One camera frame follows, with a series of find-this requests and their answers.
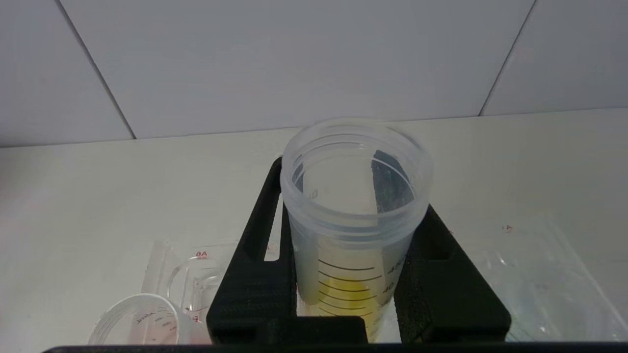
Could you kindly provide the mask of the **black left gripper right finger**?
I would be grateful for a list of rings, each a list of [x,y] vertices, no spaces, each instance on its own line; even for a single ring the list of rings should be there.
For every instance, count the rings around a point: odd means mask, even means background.
[[[383,289],[375,300],[371,336],[394,303],[402,342],[502,342],[511,315],[428,205],[415,230],[377,237],[376,269]]]

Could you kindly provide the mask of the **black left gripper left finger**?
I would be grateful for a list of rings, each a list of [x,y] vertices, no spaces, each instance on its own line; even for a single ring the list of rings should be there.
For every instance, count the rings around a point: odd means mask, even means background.
[[[366,344],[357,316],[297,315],[288,212],[276,159],[206,315],[215,344]]]

